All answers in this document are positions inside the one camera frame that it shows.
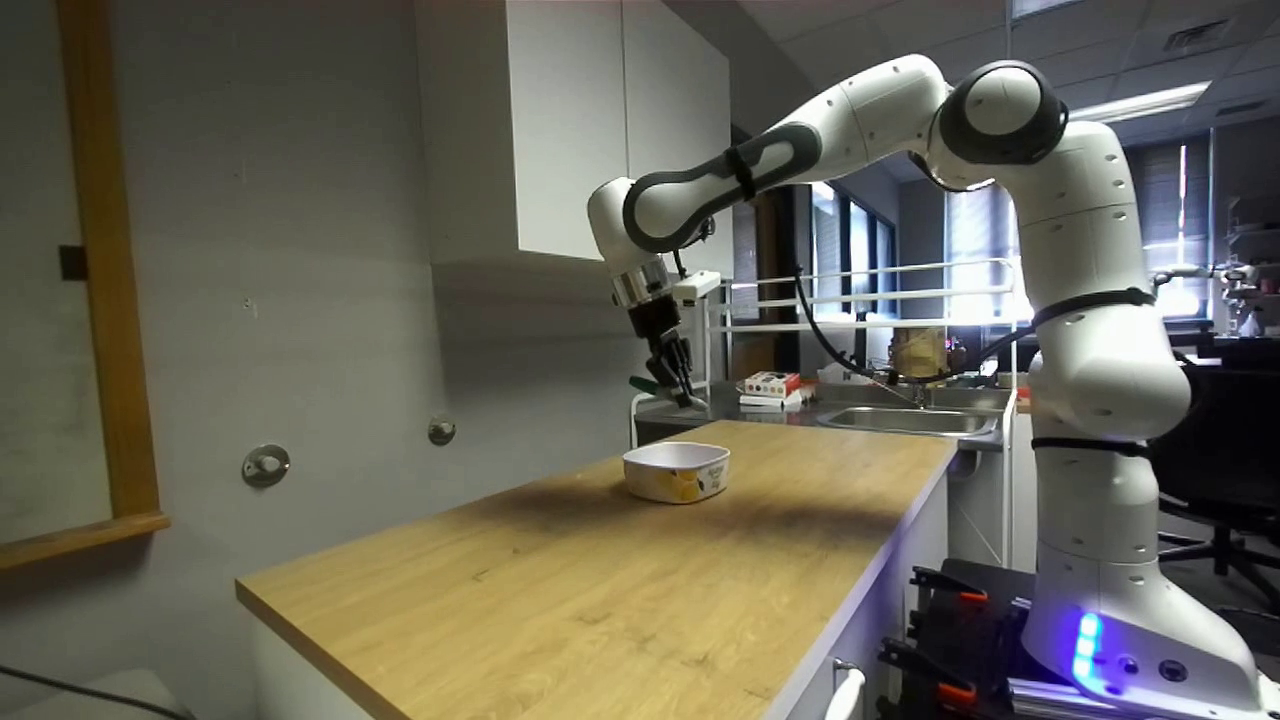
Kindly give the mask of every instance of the upper cabinet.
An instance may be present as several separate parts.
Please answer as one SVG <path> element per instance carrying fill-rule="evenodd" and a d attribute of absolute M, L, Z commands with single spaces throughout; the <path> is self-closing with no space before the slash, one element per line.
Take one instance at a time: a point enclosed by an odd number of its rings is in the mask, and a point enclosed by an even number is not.
<path fill-rule="evenodd" d="M 730 60 L 662 0 L 420 0 L 420 64 L 438 263 L 600 260 L 593 190 L 730 149 Z"/>

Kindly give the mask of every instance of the cable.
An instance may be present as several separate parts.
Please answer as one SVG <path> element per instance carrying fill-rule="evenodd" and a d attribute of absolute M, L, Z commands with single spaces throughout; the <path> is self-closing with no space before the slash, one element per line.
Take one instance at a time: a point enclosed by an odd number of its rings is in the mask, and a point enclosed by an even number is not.
<path fill-rule="evenodd" d="M 687 279 L 684 258 L 679 258 L 679 254 L 674 254 L 674 260 L 677 260 L 677 278 L 679 278 L 679 279 Z"/>
<path fill-rule="evenodd" d="M 801 307 L 803 307 L 803 324 L 812 328 L 816 346 L 819 346 L 840 368 L 849 368 L 849 374 L 858 374 L 858 378 L 870 378 L 870 379 L 875 379 L 880 387 L 888 387 L 880 378 L 849 366 L 849 362 L 837 352 L 837 346 L 825 335 L 825 328 L 812 321 L 812 304 L 810 304 L 801 270 L 797 270 L 797 299 L 801 299 Z M 983 350 L 972 352 L 972 358 L 997 358 L 997 352 L 1006 352 L 1007 346 L 1015 346 L 1015 340 L 1033 335 L 1033 334 L 1038 334 L 1038 324 L 1015 328 L 1015 334 L 1006 334 L 1006 335 L 997 335 L 991 346 L 983 346 Z M 936 374 L 936 378 L 922 378 L 922 379 L 911 379 L 911 383 L 940 383 L 940 379 L 965 378 L 965 374 L 972 374 L 972 368 L 975 368 L 975 366 L 960 366 L 960 368 L 947 368 L 947 374 Z"/>
<path fill-rule="evenodd" d="M 198 720 L 198 712 L 175 712 L 175 708 L 162 708 L 162 703 L 150 703 L 150 699 L 137 699 L 137 697 L 85 690 L 85 686 L 65 686 L 65 682 L 36 675 L 36 672 L 7 667 L 7 663 L 0 663 L 0 675 L 43 686 L 43 690 L 60 690 L 60 694 L 78 694 L 78 697 L 93 697 L 93 699 L 106 699 L 106 703 L 127 703 L 127 708 L 139 708 L 139 712 L 153 712 L 153 718 L 170 718 L 170 720 Z"/>

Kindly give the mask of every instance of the white wall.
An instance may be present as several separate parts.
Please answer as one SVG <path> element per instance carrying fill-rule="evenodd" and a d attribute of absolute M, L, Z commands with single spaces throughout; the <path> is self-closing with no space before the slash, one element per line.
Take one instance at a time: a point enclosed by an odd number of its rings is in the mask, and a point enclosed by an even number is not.
<path fill-rule="evenodd" d="M 157 667 L 251 718 L 231 580 L 624 450 L 624 317 L 593 272 L 433 272 L 409 0 L 118 0 L 162 493 L 175 530 L 0 580 L 0 662 Z M 454 417 L 456 443 L 429 424 Z M 257 493 L 240 458 L 285 443 Z M 3 708 L 36 697 L 0 682 Z"/>
<path fill-rule="evenodd" d="M 764 133 L 812 95 L 810 76 L 764 37 L 736 0 L 666 0 L 734 64 L 734 119 Z"/>
<path fill-rule="evenodd" d="M 0 6 L 0 544 L 111 516 L 48 0 Z"/>

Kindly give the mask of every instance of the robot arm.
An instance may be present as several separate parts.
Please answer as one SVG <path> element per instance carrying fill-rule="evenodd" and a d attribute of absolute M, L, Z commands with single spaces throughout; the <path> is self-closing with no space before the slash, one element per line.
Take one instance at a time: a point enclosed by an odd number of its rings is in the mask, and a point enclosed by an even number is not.
<path fill-rule="evenodd" d="M 905 58 L 819 94 L 764 135 L 726 157 L 642 180 L 610 180 L 589 201 L 595 247 L 617 278 L 617 299 L 650 340 L 650 374 L 687 394 L 687 350 L 662 254 L 699 241 L 712 211 L 775 186 L 837 180 L 892 152 L 922 152 L 947 86 L 923 58 Z"/>
<path fill-rule="evenodd" d="M 687 394 L 662 254 L 694 244 L 736 201 L 840 180 L 892 152 L 915 157 L 940 186 L 997 180 L 1021 218 L 1042 340 L 1042 561 L 1025 647 L 1119 712 L 1280 712 L 1280 690 L 1256 672 L 1250 643 L 1179 593 L 1154 553 L 1158 476 L 1146 439 L 1169 434 L 1194 394 L 1150 295 L 1126 149 L 1104 126 L 1069 126 L 1042 72 L 987 64 L 951 88 L 923 58 L 888 60 L 709 166 L 595 190 L 589 220 L 658 379 Z"/>

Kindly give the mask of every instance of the wooden table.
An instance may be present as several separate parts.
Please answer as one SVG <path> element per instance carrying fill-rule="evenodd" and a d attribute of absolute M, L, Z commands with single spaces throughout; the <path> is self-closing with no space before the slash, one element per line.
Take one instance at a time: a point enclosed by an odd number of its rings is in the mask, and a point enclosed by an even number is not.
<path fill-rule="evenodd" d="M 734 450 L 726 498 L 645 505 L 600 461 L 238 598 L 371 718 L 768 718 L 957 450 L 782 424 L 687 436 Z"/>

